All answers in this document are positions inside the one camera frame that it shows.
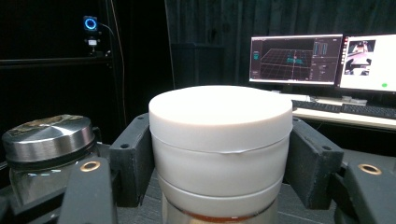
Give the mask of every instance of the black platform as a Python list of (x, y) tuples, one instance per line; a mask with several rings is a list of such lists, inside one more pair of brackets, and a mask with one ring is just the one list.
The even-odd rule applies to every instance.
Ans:
[[(121, 224), (161, 224), (162, 192), (154, 171), (143, 205), (138, 208), (118, 208)], [(290, 185), (283, 184), (278, 196), (278, 224), (333, 224), (335, 205), (329, 210), (305, 209)]]

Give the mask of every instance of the computer screen display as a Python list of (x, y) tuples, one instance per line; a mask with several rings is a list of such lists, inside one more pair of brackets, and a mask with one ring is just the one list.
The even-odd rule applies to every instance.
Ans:
[(345, 36), (337, 87), (396, 92), (396, 35)]
[(255, 36), (249, 82), (334, 85), (342, 35)]

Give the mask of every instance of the glass jar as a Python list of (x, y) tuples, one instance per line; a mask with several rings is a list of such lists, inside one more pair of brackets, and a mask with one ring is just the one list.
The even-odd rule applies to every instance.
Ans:
[(63, 189), (73, 165), (97, 155), (91, 121), (82, 116), (27, 122), (4, 133), (2, 140), (20, 205)]

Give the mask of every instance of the white lid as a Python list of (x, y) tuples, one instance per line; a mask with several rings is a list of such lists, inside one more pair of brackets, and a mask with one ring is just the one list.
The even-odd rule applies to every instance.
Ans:
[(236, 86), (169, 91), (149, 105), (151, 134), (188, 150), (235, 152), (265, 147), (292, 129), (291, 100)]

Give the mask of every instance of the desk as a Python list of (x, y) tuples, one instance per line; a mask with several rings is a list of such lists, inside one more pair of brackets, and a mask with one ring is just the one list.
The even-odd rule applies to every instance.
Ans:
[[(343, 103), (341, 99), (335, 100), (333, 98), (319, 98), (318, 102), (329, 105), (341, 105)], [(300, 119), (312, 119), (316, 121), (356, 125), (362, 128), (374, 128), (396, 132), (396, 119), (381, 119), (346, 113), (330, 113), (303, 108), (294, 110), (293, 116)]]
[[(319, 103), (341, 105), (333, 98), (319, 98)], [(297, 108), (293, 116), (303, 119), (341, 148), (376, 155), (396, 157), (396, 119), (331, 113)]]

